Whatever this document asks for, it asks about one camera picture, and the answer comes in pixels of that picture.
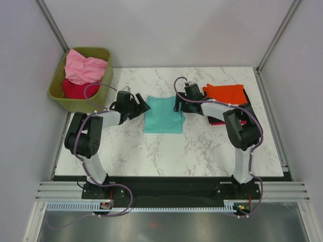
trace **white marble surface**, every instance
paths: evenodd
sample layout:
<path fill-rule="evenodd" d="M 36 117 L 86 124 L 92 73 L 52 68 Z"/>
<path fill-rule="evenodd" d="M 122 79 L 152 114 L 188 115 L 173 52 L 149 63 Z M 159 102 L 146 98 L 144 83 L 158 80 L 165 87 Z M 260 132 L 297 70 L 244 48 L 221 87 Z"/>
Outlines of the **white marble surface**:
<path fill-rule="evenodd" d="M 252 68 L 138 68 L 114 69 L 112 85 L 125 86 L 144 99 L 174 96 L 174 80 L 187 77 L 200 89 L 212 85 L 243 84 L 263 130 L 264 142 L 255 151 L 252 170 L 261 176 L 282 176 L 282 168 Z M 183 91 L 183 83 L 178 83 Z M 110 91 L 107 104 L 116 98 Z M 102 131 L 99 156 L 109 175 L 230 176 L 235 152 L 225 126 L 211 126 L 207 118 L 184 114 L 184 134 L 144 134 L 144 115 Z M 84 175 L 80 162 L 62 148 L 56 175 Z"/>

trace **plastic bin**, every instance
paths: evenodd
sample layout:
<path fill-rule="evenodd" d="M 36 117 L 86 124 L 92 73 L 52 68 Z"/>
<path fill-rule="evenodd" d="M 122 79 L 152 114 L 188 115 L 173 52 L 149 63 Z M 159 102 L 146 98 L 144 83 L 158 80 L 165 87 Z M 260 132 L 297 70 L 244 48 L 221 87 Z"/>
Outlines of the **plastic bin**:
<path fill-rule="evenodd" d="M 111 84 L 113 77 L 113 68 L 111 67 L 110 63 L 110 53 L 107 49 L 96 47 L 76 47 L 73 49 L 85 57 L 95 57 L 107 61 L 107 68 L 103 76 L 102 83 L 108 85 Z M 65 53 L 51 81 L 51 84 L 48 88 L 48 95 L 69 112 L 94 112 L 95 110 L 102 111 L 102 108 L 92 105 L 86 99 L 70 99 L 65 96 L 62 89 L 62 83 L 65 79 L 65 64 L 68 52 L 69 51 Z M 98 92 L 94 96 L 92 96 L 90 100 L 94 103 L 104 106 L 108 93 L 108 87 L 100 86 Z"/>

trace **teal shirt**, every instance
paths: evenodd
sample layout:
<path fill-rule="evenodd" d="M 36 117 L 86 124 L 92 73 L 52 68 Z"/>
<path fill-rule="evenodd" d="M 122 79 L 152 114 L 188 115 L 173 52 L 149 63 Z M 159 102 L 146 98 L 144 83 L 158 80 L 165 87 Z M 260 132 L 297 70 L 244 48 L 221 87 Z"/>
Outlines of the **teal shirt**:
<path fill-rule="evenodd" d="M 147 104 L 151 107 L 145 113 L 144 133 L 182 134 L 185 117 L 182 112 L 175 112 L 175 97 L 158 98 L 148 96 Z"/>

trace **white wall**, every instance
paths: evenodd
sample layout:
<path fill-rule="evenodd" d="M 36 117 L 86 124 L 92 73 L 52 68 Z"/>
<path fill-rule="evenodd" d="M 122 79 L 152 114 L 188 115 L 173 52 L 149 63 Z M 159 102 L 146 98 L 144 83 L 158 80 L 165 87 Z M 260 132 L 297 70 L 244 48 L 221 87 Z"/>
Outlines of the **white wall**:
<path fill-rule="evenodd" d="M 45 0 L 69 47 L 114 67 L 257 66 L 292 0 Z"/>
<path fill-rule="evenodd" d="M 303 1 L 265 65 L 265 82 L 292 171 L 323 226 L 323 1 Z"/>
<path fill-rule="evenodd" d="M 0 8 L 0 241 L 23 238 L 66 112 L 47 97 L 63 52 L 33 0 Z"/>

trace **folded cloth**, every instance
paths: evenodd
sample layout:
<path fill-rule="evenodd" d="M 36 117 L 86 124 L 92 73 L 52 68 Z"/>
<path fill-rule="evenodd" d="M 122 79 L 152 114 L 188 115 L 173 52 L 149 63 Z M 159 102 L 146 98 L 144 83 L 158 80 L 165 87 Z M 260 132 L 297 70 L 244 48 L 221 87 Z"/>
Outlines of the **folded cloth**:
<path fill-rule="evenodd" d="M 226 86 L 212 86 L 207 84 L 203 87 L 207 97 L 214 98 L 216 101 L 241 105 L 248 102 L 243 92 L 243 85 L 226 85 Z"/>
<path fill-rule="evenodd" d="M 149 96 L 147 104 L 151 107 L 145 113 L 144 133 L 182 134 L 185 117 L 182 112 L 175 112 L 175 97 L 157 98 Z"/>
<path fill-rule="evenodd" d="M 68 98 L 72 99 L 85 99 L 84 97 L 84 89 L 90 85 L 91 83 L 85 83 L 83 85 L 76 85 L 72 82 L 70 82 L 69 79 L 65 79 L 63 81 L 63 91 Z M 92 97 L 94 96 L 100 88 L 100 85 L 93 85 L 90 86 L 88 89 L 86 89 L 86 96 Z"/>

